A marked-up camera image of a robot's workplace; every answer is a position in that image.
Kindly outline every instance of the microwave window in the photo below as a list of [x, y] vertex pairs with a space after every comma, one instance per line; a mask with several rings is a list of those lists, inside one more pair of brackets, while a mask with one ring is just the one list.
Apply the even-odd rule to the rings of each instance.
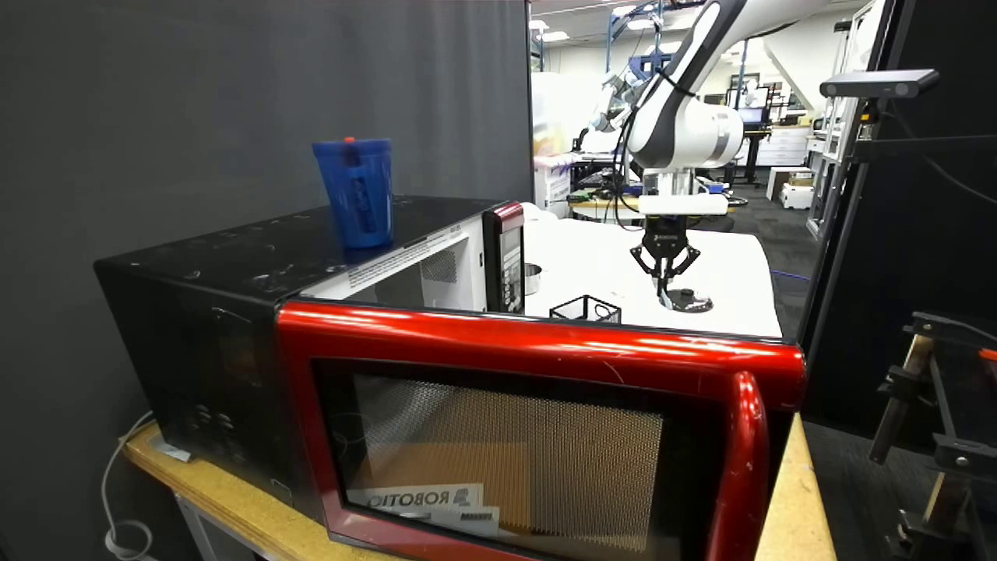
[[319, 367], [346, 509], [544, 559], [688, 559], [676, 509], [661, 509], [676, 493], [665, 409], [580, 382], [468, 380], [485, 376]]

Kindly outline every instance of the white table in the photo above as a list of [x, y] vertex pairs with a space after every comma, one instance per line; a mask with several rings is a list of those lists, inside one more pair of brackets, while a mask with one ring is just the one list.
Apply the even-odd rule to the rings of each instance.
[[700, 258], [672, 282], [714, 298], [711, 313], [670, 313], [659, 301], [655, 282], [631, 257], [641, 228], [560, 222], [528, 205], [528, 261], [544, 264], [538, 291], [528, 296], [528, 315], [573, 296], [600, 296], [623, 308], [623, 325], [704, 329], [731, 336], [781, 336], [770, 261], [751, 235], [688, 232]]

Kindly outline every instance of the wooden table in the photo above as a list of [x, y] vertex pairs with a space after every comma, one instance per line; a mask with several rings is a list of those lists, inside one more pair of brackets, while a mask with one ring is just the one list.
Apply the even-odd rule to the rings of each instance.
[[[126, 455], [178, 497], [186, 526], [208, 561], [239, 559], [211, 533], [228, 533], [231, 543], [248, 550], [248, 559], [252, 550], [269, 561], [390, 561], [390, 554], [331, 543], [320, 524], [208, 460], [184, 464], [162, 455], [156, 440], [160, 428], [151, 425], [129, 440]], [[800, 417], [794, 417], [784, 444], [757, 559], [834, 559]]]

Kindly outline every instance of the red frame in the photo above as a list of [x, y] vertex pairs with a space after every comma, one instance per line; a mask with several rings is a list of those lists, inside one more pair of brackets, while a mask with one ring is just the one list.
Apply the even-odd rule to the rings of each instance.
[[766, 405], [792, 413], [804, 395], [800, 351], [764, 340], [298, 298], [281, 308], [277, 344], [331, 533], [413, 559], [498, 561], [528, 554], [342, 509], [314, 390], [314, 360], [442, 365], [729, 402], [729, 449], [709, 554], [724, 561], [754, 554], [766, 512]]

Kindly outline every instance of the gray curtain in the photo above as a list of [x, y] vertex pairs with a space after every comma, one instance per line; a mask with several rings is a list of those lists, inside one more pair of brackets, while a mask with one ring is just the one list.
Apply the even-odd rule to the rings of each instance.
[[[394, 139], [399, 194], [528, 197], [528, 70], [524, 0], [3, 0], [0, 559], [107, 559], [143, 399], [96, 257], [320, 205], [342, 135]], [[195, 559], [160, 486], [111, 497]]]

